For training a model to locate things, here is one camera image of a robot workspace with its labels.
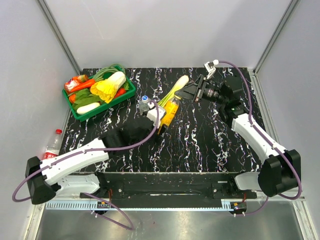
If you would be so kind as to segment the orange juice bottle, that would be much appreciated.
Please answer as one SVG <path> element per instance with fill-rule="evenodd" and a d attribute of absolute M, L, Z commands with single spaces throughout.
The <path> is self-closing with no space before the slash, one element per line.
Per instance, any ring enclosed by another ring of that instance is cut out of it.
<path fill-rule="evenodd" d="M 179 97 L 174 96 L 170 100 L 167 101 L 167 103 L 164 106 L 166 114 L 161 119 L 160 128 L 162 128 L 163 125 L 166 125 L 167 127 L 170 126 L 173 118 L 175 117 L 175 115 L 178 111 L 179 106 L 180 106 L 180 98 Z"/>

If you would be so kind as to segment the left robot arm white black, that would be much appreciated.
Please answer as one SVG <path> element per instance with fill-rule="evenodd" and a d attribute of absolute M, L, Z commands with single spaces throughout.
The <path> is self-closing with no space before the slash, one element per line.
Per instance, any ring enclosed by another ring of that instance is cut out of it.
<path fill-rule="evenodd" d="M 45 160 L 40 160 L 37 156 L 29 158 L 25 170 L 28 199 L 33 205 L 39 205 L 62 193 L 87 192 L 98 198 L 106 196 L 109 186 L 97 177 L 92 180 L 77 178 L 75 181 L 66 181 L 65 177 L 154 139 L 160 122 L 161 117 L 143 116 L 68 153 Z"/>

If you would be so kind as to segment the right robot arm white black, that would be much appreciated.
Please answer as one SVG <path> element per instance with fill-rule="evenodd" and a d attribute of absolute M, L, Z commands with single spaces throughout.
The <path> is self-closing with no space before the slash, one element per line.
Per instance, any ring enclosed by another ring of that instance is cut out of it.
<path fill-rule="evenodd" d="M 177 97 L 199 102 L 207 100 L 219 105 L 219 116 L 239 134 L 259 157 L 259 172 L 245 172 L 235 176 L 227 186 L 228 194 L 239 198 L 246 190 L 263 192 L 268 197 L 298 187 L 301 182 L 301 156 L 296 150 L 287 150 L 273 140 L 253 119 L 240 101 L 243 85 L 238 76 L 228 76 L 220 86 L 209 83 L 200 75 L 175 92 Z"/>

